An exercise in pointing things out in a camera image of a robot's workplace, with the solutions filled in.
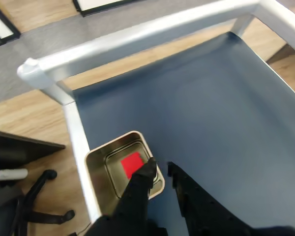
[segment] open tin can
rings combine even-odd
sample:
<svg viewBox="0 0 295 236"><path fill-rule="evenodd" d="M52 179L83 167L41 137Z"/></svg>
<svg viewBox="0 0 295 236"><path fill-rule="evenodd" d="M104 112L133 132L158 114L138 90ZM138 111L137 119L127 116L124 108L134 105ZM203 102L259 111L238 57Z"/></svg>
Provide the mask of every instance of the open tin can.
<svg viewBox="0 0 295 236"><path fill-rule="evenodd" d="M143 135L138 131L131 131L87 154L86 166L102 214L111 214L114 211L129 183L121 161L136 152L140 154L143 163L147 163L152 157ZM164 177L157 167L149 199L160 194L164 187Z"/></svg>

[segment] white metal frame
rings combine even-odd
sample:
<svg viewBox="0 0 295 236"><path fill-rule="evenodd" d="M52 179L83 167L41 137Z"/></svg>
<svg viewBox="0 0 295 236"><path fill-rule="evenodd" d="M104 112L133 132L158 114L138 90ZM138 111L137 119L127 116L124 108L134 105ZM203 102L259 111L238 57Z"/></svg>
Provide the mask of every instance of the white metal frame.
<svg viewBox="0 0 295 236"><path fill-rule="evenodd" d="M40 59L28 59L18 75L63 106L91 222L101 212L84 164L89 151L72 91L61 81L195 31L237 18L231 31L241 36L256 17L295 49L295 14L275 0L221 0L139 24Z"/></svg>

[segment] office chair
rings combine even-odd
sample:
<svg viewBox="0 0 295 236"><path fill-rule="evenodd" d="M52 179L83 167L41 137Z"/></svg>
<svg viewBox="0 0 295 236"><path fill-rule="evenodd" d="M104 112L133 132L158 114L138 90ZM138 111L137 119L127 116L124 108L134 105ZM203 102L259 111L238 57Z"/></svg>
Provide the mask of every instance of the office chair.
<svg viewBox="0 0 295 236"><path fill-rule="evenodd" d="M51 215L33 211L34 201L46 180L55 179L57 172L46 170L24 196L17 186L0 188L0 236L26 236L28 222L41 224L63 224L71 220L75 213L69 210L64 215Z"/></svg>

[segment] red object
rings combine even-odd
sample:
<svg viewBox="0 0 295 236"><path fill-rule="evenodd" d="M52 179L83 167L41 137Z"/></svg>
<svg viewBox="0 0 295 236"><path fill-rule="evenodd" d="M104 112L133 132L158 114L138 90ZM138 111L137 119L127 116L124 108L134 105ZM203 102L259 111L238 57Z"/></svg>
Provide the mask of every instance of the red object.
<svg viewBox="0 0 295 236"><path fill-rule="evenodd" d="M124 172L126 173L128 179L131 179L133 173L135 173L141 166L143 166L143 161L138 152L135 152L121 161Z"/></svg>

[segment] chair caster wheel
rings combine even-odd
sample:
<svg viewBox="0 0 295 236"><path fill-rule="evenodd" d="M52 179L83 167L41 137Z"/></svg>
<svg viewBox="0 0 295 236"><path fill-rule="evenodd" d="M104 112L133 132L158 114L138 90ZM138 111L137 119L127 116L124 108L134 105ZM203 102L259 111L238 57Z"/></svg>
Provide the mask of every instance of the chair caster wheel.
<svg viewBox="0 0 295 236"><path fill-rule="evenodd" d="M75 216L74 210L70 210L70 211L67 211L67 213L63 215L63 219L65 221L69 221L69 220L72 220L74 216Z"/></svg>
<svg viewBox="0 0 295 236"><path fill-rule="evenodd" d="M54 170L46 170L44 172L47 174L47 178L50 180L55 179L57 177L57 172Z"/></svg>

